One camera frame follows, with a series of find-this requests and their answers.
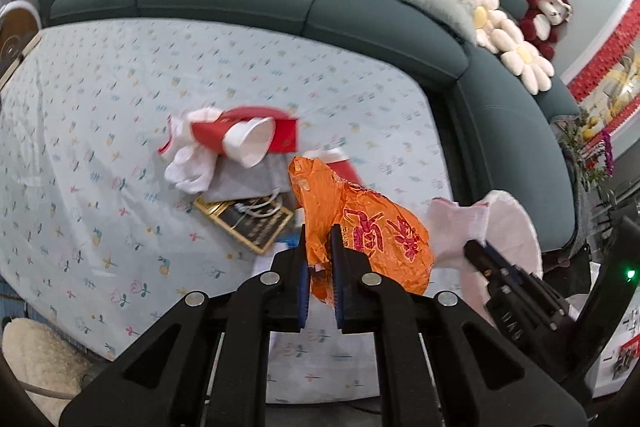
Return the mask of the large orange plastic bag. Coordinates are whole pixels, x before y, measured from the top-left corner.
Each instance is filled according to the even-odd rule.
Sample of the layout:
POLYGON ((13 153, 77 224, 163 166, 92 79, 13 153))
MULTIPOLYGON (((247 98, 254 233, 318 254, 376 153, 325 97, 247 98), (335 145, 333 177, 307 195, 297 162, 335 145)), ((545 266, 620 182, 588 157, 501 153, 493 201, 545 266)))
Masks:
POLYGON ((339 225, 343 244, 369 258, 373 271, 424 294, 435 263, 427 228, 411 211, 384 195, 341 178, 318 158, 296 156, 288 175, 304 210, 305 244, 311 294, 334 303, 333 269, 326 242, 339 225))

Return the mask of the grey drawstring pouch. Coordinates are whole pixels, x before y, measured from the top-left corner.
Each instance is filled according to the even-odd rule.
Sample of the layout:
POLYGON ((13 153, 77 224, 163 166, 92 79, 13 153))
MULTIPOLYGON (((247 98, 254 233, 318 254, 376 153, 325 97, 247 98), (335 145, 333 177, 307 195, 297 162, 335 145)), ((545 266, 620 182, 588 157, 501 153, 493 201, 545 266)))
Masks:
POLYGON ((288 155, 268 154, 252 168, 219 157, 212 183, 203 193, 205 202, 232 202, 267 197, 291 191, 288 155))

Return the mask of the white lined trash bin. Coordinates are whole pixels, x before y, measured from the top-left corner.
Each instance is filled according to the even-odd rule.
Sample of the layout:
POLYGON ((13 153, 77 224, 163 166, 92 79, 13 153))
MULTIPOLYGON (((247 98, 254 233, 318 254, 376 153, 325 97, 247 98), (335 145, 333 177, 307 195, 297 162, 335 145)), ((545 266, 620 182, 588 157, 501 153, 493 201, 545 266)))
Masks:
POLYGON ((435 256, 427 297, 453 291, 483 319, 492 321, 486 310, 489 294, 485 277, 464 257, 464 245, 471 239, 491 245, 525 272, 542 275, 541 249, 533 221, 508 192, 491 191, 468 207, 434 198, 423 223, 435 256))

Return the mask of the black gold box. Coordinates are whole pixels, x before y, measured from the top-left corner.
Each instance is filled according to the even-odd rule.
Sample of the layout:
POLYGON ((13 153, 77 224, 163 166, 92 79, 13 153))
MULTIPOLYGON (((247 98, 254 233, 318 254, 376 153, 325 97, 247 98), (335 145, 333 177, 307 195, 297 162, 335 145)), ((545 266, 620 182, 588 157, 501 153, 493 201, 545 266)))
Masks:
POLYGON ((294 217, 281 195, 228 202, 206 202, 200 195, 194 206, 256 255, 265 254, 294 217))

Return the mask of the red white paper bucket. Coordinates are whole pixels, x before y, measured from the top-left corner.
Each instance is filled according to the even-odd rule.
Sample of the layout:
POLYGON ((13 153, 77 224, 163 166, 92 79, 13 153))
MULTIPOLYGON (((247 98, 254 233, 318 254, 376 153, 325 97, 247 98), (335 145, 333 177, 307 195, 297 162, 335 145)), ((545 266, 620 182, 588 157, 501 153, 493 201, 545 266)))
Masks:
POLYGON ((352 165, 349 156, 341 147, 334 147, 329 150, 306 150, 302 156, 309 159, 319 159, 329 166, 337 176, 340 176, 350 183, 363 186, 363 182, 356 168, 352 165))

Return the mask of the white crumpled tissue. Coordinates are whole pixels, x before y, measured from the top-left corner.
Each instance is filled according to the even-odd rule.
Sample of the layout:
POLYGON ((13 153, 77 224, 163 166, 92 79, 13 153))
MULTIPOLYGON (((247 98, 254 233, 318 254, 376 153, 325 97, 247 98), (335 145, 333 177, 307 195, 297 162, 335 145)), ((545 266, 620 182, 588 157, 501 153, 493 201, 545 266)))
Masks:
POLYGON ((158 149, 167 162, 165 180, 186 194, 206 192, 213 181, 218 154, 194 138, 192 124, 213 122, 222 114, 215 107, 205 107, 167 119, 168 138, 158 149))

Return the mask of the floral light blue tablecloth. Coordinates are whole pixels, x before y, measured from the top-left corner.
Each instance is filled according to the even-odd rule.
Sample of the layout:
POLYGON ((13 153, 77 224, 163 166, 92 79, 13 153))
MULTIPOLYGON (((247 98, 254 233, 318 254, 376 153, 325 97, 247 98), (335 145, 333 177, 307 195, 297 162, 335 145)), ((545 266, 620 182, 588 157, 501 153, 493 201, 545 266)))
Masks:
POLYGON ((255 255, 169 185, 172 115, 268 106, 301 150, 340 148, 423 217, 451 194, 419 85, 372 58, 185 20, 52 27, 1 92, 1 272, 41 315, 114 359, 188 291, 234 291, 255 255))

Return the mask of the teal curved sofa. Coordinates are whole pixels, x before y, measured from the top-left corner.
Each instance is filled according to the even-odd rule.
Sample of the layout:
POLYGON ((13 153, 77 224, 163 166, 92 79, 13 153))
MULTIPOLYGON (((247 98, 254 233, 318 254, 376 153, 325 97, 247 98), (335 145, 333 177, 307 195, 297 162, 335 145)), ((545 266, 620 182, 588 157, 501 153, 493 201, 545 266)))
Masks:
MULTIPOLYGON (((576 181, 553 130, 578 106, 565 84, 531 95, 497 57, 400 0, 28 0, 49 26, 121 17, 216 20, 286 32, 394 65, 420 84, 445 138, 454 194, 511 193, 546 255, 579 247, 576 181)), ((521 18, 526 0, 500 0, 521 18)))

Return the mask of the cream fluffy stool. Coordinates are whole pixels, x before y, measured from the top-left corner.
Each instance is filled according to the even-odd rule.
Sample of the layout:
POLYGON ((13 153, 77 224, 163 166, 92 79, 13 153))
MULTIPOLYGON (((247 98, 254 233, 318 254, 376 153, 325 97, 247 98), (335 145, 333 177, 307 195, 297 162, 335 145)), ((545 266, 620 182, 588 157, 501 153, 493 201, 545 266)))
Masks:
POLYGON ((46 324, 13 319, 2 331, 2 355, 24 384, 74 397, 92 361, 46 324))

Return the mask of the white flower pillow lower right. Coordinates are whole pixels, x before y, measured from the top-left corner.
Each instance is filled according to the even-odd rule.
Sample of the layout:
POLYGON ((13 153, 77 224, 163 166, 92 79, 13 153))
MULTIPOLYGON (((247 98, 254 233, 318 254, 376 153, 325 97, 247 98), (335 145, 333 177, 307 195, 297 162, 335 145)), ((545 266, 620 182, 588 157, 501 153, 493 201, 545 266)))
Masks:
POLYGON ((531 95, 547 92, 552 87, 553 65, 529 42, 500 46, 500 61, 531 95))

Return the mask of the white flower pillow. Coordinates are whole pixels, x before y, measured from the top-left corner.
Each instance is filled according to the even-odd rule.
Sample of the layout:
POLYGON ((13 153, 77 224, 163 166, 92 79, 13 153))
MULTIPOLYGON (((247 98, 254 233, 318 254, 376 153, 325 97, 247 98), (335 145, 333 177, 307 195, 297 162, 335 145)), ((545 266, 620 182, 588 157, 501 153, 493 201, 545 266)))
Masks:
POLYGON ((500 0, 471 0, 476 43, 492 54, 515 51, 523 37, 512 18, 500 9, 500 0))
POLYGON ((547 92, 552 87, 553 65, 529 42, 500 46, 500 61, 531 95, 547 92))

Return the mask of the light blue cushion right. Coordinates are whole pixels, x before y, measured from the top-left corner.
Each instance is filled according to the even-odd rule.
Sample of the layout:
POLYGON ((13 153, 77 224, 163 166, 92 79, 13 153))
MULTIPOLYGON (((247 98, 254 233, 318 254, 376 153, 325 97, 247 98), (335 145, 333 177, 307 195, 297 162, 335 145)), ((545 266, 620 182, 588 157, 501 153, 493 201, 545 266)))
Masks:
POLYGON ((401 0, 439 20, 466 42, 476 44, 472 0, 401 0))

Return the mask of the red white plush monkey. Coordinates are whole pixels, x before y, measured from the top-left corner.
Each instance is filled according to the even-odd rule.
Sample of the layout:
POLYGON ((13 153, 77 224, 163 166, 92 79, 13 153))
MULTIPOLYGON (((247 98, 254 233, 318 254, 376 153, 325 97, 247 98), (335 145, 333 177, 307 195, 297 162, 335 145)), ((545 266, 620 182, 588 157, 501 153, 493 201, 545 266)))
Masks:
POLYGON ((562 29, 573 16, 568 0, 526 0, 528 9, 518 22, 524 39, 532 44, 548 61, 555 56, 562 29))

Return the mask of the round wooden side chair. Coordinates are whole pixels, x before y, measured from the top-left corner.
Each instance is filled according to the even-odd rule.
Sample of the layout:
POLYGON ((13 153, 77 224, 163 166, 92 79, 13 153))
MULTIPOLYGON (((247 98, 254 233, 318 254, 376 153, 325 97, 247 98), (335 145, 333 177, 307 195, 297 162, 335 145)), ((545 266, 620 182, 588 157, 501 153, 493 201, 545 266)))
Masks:
POLYGON ((37 42, 41 20, 36 8, 25 0, 11 1, 1 7, 1 88, 24 62, 37 42))

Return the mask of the red wall decoration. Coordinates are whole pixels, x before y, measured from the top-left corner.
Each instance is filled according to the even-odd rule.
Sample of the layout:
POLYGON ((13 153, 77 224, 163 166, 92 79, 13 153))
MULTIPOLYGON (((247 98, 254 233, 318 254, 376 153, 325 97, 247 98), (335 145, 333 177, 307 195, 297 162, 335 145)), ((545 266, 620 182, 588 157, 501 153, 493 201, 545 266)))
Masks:
POLYGON ((588 113, 579 134, 589 146, 639 113, 639 0, 631 1, 612 34, 568 87, 588 113))

